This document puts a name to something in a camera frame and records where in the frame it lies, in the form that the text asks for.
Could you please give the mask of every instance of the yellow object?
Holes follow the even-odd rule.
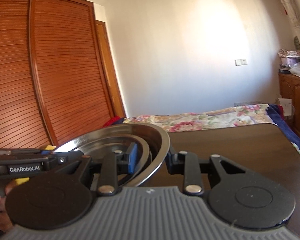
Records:
[[[15,179],[16,184],[19,186],[27,181],[29,181],[30,178],[21,178],[21,179]]]
[[[53,149],[55,149],[55,148],[56,148],[56,146],[47,145],[47,146],[45,147],[45,150],[53,150]]]

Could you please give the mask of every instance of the dark wooden table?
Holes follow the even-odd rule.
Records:
[[[296,209],[288,228],[300,236],[300,155],[273,124],[170,133],[176,151],[194,152],[208,159],[220,154],[272,179],[289,189],[296,198]],[[210,189],[207,175],[202,175],[205,189]],[[148,182],[148,186],[182,187],[182,175],[170,175],[166,165]]]

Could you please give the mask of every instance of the gray ribbed pad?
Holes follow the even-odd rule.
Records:
[[[6,240],[296,240],[286,227],[246,231],[218,220],[199,197],[177,187],[125,187],[101,197],[74,224],[51,231],[15,226]]]

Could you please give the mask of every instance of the white paper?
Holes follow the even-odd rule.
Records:
[[[291,98],[279,98],[279,104],[283,108],[283,115],[292,115],[292,99]]]

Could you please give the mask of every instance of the blue blanket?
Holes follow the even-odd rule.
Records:
[[[280,109],[277,105],[269,104],[266,110],[272,121],[280,128],[289,141],[298,145],[300,149],[300,138],[290,129],[287,123],[280,116]]]

